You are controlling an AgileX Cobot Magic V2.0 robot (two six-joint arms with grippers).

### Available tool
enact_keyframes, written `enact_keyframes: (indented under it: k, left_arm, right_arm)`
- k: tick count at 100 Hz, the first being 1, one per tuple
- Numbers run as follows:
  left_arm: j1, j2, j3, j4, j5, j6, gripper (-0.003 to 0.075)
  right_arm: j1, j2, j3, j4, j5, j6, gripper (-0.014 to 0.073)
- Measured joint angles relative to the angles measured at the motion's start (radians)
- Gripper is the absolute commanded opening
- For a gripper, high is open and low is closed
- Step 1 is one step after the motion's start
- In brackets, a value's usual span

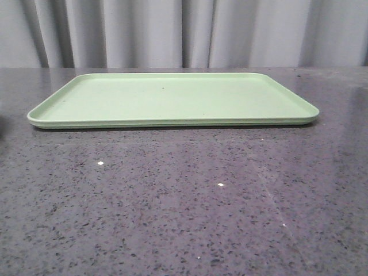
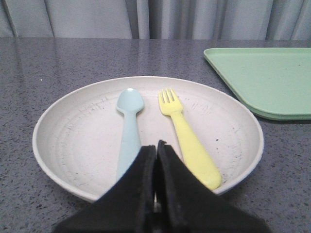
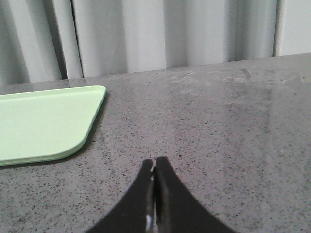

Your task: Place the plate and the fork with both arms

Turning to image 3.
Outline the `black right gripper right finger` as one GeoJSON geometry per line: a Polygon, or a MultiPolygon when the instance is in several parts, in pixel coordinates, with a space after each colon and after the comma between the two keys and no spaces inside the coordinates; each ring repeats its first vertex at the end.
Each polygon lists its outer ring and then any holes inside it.
{"type": "Polygon", "coordinates": [[[155,163],[156,222],[160,233],[233,233],[184,186],[167,157],[155,163]]]}

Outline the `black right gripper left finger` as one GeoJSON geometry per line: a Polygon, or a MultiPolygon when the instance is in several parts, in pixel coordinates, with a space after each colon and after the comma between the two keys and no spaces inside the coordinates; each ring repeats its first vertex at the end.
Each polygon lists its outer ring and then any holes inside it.
{"type": "Polygon", "coordinates": [[[151,233],[154,223],[153,161],[143,161],[134,182],[114,208],[88,233],[151,233]]]}

